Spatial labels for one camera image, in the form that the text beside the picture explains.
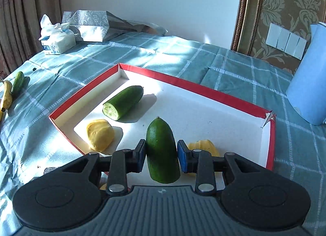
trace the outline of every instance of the blue kettle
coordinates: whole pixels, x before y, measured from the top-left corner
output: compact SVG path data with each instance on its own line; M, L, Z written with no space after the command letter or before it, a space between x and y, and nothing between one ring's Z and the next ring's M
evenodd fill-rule
M326 24L311 24L311 43L286 95L293 108L309 123L326 122Z

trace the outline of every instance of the ornate frame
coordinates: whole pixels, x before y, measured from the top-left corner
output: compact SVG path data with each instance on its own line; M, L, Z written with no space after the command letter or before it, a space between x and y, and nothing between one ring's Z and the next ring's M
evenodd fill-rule
M262 0L240 0L231 50L248 55L256 33Z

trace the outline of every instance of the blue jug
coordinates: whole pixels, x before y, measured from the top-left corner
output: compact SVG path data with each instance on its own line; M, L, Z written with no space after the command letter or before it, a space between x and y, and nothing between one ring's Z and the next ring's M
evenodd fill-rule
M326 24L311 24L311 43L286 95L306 121L319 126L326 121Z

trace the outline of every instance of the white switch panel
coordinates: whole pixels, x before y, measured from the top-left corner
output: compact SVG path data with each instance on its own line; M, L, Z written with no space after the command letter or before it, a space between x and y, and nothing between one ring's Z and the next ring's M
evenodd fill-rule
M266 44L275 47L295 58L302 59L307 41L287 29L273 23L269 26Z

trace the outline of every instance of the teal plaid tablecloth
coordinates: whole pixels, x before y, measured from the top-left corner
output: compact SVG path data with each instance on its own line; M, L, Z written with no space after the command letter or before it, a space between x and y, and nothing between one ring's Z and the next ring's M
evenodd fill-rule
M16 190L45 167L62 166L80 156L48 115L118 62L180 77L273 110L274 171L308 190L312 204L304 227L313 235L325 235L326 127L309 124L292 108L286 98L292 76L214 45L146 33L125 33L101 44L79 43L60 56L41 52L17 70L30 82L0 125L1 235L19 228L11 204ZM17 71L8 77L12 82Z

